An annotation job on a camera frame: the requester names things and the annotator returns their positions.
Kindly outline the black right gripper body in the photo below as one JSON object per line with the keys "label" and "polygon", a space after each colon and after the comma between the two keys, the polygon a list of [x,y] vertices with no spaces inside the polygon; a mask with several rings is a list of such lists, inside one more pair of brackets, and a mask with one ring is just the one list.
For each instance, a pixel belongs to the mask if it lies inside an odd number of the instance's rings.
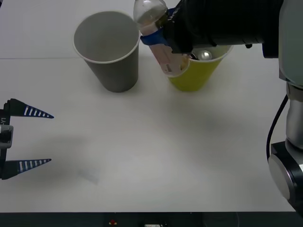
{"label": "black right gripper body", "polygon": [[164,26],[164,38],[173,53],[190,53],[208,46],[204,31],[205,0],[181,0]]}

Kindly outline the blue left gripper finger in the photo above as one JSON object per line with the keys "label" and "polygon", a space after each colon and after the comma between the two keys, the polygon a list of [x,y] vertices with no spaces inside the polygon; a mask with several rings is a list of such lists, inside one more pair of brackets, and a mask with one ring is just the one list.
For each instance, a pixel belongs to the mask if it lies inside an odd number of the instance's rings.
{"label": "blue left gripper finger", "polygon": [[27,105],[17,99],[10,99],[4,104],[4,111],[7,111],[10,116],[16,117],[36,117],[53,119],[54,117],[40,109]]}
{"label": "blue left gripper finger", "polygon": [[18,174],[32,170],[50,161],[51,159],[5,161],[0,178],[1,180],[10,179]]}

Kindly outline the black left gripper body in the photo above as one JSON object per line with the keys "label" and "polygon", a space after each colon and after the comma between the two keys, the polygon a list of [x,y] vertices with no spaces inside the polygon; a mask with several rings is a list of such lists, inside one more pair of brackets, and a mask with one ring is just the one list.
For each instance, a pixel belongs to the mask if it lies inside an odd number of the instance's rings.
{"label": "black left gripper body", "polygon": [[0,111],[0,175],[3,174],[7,149],[11,148],[10,116],[4,110]]}

